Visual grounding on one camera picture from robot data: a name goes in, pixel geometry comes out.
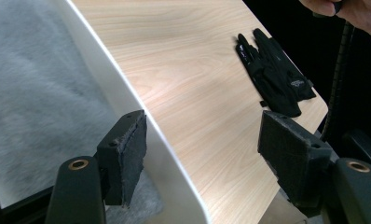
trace glove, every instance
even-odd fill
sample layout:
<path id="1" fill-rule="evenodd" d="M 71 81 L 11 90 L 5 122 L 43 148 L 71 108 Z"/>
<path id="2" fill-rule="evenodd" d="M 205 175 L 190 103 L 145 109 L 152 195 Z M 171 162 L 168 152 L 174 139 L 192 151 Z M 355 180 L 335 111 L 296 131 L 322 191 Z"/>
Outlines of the glove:
<path id="1" fill-rule="evenodd" d="M 253 32 L 258 50 L 238 35 L 238 52 L 250 79 L 269 108 L 294 118 L 301 115 L 299 101 L 315 97 L 309 81 L 288 59 L 281 46 L 256 29 Z"/>

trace black cable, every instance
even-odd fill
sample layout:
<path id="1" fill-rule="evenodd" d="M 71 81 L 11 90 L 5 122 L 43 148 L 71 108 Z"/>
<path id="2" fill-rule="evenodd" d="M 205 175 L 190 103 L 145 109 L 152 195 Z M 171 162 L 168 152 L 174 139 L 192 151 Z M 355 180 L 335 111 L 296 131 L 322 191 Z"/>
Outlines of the black cable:
<path id="1" fill-rule="evenodd" d="M 350 46 L 353 38 L 354 26 L 348 21 L 343 28 L 342 39 L 340 41 L 339 53 L 331 88 L 331 96 L 328 103 L 328 113 L 323 127 L 321 139 L 325 142 L 332 135 L 336 128 L 337 115 L 339 112 L 340 98 L 343 86 L 343 77 L 345 76 L 346 66 L 350 54 Z"/>

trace gray fabric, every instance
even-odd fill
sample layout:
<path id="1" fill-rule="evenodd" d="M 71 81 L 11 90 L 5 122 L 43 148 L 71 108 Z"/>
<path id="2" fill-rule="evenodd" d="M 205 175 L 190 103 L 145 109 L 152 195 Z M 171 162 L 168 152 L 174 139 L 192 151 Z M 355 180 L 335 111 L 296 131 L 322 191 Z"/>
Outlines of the gray fabric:
<path id="1" fill-rule="evenodd" d="M 59 166 L 93 155 L 116 121 L 53 7 L 41 0 L 0 0 L 2 206 L 52 186 Z M 140 199 L 135 191 L 133 210 L 148 212 L 132 210 L 129 223 L 162 208 L 151 180 L 146 174 L 142 180 L 148 196 L 139 189 Z M 110 217 L 116 214 L 110 211 Z"/>

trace person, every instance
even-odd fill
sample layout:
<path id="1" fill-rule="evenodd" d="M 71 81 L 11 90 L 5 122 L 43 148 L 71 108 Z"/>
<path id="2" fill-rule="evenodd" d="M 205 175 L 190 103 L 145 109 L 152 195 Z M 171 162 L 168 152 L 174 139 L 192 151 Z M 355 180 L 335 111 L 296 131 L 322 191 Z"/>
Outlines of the person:
<path id="1" fill-rule="evenodd" d="M 339 1 L 341 0 L 300 0 L 302 5 L 318 14 L 337 15 L 371 35 L 371 0 L 343 0 L 342 7 L 336 14 L 333 2 Z"/>

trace wood grain surface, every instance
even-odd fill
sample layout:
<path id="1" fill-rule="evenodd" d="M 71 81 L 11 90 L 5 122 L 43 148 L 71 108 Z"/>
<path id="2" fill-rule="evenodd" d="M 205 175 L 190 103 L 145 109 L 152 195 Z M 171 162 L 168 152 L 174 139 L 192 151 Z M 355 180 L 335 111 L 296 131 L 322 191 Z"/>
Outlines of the wood grain surface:
<path id="1" fill-rule="evenodd" d="M 74 0 L 172 145 L 213 223 L 257 223 L 279 186 L 257 140 L 260 95 L 236 36 L 268 33 L 241 0 Z M 327 107 L 300 103 L 315 132 Z"/>

